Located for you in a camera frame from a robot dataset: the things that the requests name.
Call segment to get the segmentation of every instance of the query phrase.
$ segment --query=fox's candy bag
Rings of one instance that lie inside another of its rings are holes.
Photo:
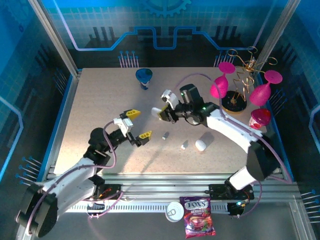
[[[180,203],[184,208],[183,220],[186,239],[216,235],[211,219],[209,197],[182,196]]]

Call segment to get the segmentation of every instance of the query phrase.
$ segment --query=magenta goblet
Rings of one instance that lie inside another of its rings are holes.
[[[214,82],[220,90],[220,94],[221,94],[220,97],[224,98],[227,94],[228,87],[229,87],[229,83],[228,83],[228,79],[226,78],[226,74],[233,74],[236,70],[236,67],[232,63],[227,62],[227,61],[221,62],[218,67],[219,67],[219,70],[221,72],[223,72],[223,75],[217,77],[214,80]],[[217,99],[219,98],[218,90],[214,84],[210,88],[210,93],[211,93],[212,97],[217,98]]]
[[[264,78],[268,81],[268,83],[257,86],[249,97],[250,101],[259,107],[265,105],[270,98],[270,84],[279,84],[283,79],[282,75],[274,70],[266,71]]]

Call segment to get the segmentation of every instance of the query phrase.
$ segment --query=beige work surface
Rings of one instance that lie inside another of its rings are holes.
[[[135,77],[137,68],[85,68],[76,90],[62,145],[55,164],[55,174],[72,167],[88,148],[90,133],[103,127],[125,110],[136,109],[141,115],[133,121],[132,133],[137,136],[152,130],[151,141],[137,148],[129,142],[117,150],[116,167],[106,173],[233,173],[246,163],[245,152],[233,141],[203,125],[191,126],[184,120],[176,124],[161,121],[151,115],[152,107],[162,108],[161,94],[173,89],[184,76],[198,72],[213,79],[222,75],[217,67],[168,67],[151,68],[153,76],[148,90],[140,88]],[[232,78],[227,75],[229,90],[234,89]],[[203,76],[192,76],[180,85],[193,83],[205,102],[218,104],[210,95],[211,82]],[[257,107],[248,107],[232,116],[248,124],[250,113]],[[117,129],[111,125],[107,132]],[[169,132],[166,140],[162,139]],[[195,142],[202,139],[207,148],[199,152]],[[181,145],[188,141],[188,147]]]

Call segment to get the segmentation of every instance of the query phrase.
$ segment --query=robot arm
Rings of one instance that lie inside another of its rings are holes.
[[[139,111],[131,109],[120,114],[120,117],[115,118],[113,123],[119,126],[119,129],[113,131],[107,136],[113,146],[117,148],[121,143],[129,141],[131,145],[140,147],[145,145],[150,140],[151,131],[145,132],[137,137],[133,137],[130,130],[133,127],[132,120],[140,114]],[[110,146],[106,142],[103,135],[103,128],[96,128],[90,134],[88,141],[89,147],[83,157],[72,168],[66,172],[77,169],[83,165],[106,166],[110,160],[107,154],[110,151]],[[93,197],[96,200],[104,199],[106,189],[109,185],[105,184],[105,180],[97,175],[101,168],[84,167],[77,169],[61,179],[57,186],[50,191],[44,198],[36,215],[32,219],[30,231],[32,234],[41,238],[46,235],[56,224],[59,216],[61,216],[71,206],[79,201]],[[36,203],[53,184],[61,177],[44,183],[43,185],[32,184],[24,194],[21,202],[20,211],[16,217],[16,222],[26,227]]]
[[[244,129],[254,132],[267,142],[274,138],[274,133],[264,134],[225,113],[227,119],[233,120],[238,125],[241,125],[242,128],[231,124],[230,121],[222,116],[218,105],[212,102],[204,102],[198,89],[193,84],[181,87],[180,94],[183,102],[180,102],[170,90],[166,90],[161,96],[162,100],[167,103],[163,109],[158,110],[157,115],[161,120],[174,124],[180,118],[185,120],[192,118],[193,122],[196,123],[195,125],[201,124],[220,132],[238,144],[247,153],[246,166],[225,181],[225,188],[229,192],[230,198],[233,198],[237,192],[253,182],[263,181],[279,166],[271,151],[260,140]]]

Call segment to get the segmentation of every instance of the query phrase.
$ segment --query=gold wire sculpture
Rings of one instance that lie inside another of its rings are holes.
[[[238,57],[241,62],[242,62],[242,66],[236,66],[238,69],[240,69],[241,71],[237,71],[236,75],[238,76],[238,79],[233,79],[233,83],[235,85],[235,92],[234,95],[231,99],[231,103],[235,104],[237,102],[237,99],[239,96],[242,97],[243,101],[247,101],[246,100],[246,93],[250,93],[249,91],[249,87],[252,86],[255,83],[254,78],[252,77],[254,72],[257,73],[265,73],[264,71],[261,70],[256,70],[255,68],[268,63],[270,65],[277,65],[278,60],[272,56],[268,57],[266,61],[261,62],[259,64],[257,64],[257,60],[254,57],[254,54],[256,54],[258,52],[258,49],[255,46],[249,46],[247,48],[247,51],[250,53],[250,60],[247,61],[243,61],[243,59],[238,55],[237,50],[231,48],[229,49],[226,53],[230,56],[230,57]],[[244,76],[240,76],[240,75],[244,75],[245,73],[248,73],[248,76],[244,79]],[[237,82],[242,82],[243,83],[243,87],[242,87],[242,91],[243,91],[243,95],[238,91],[239,88],[237,86]]]

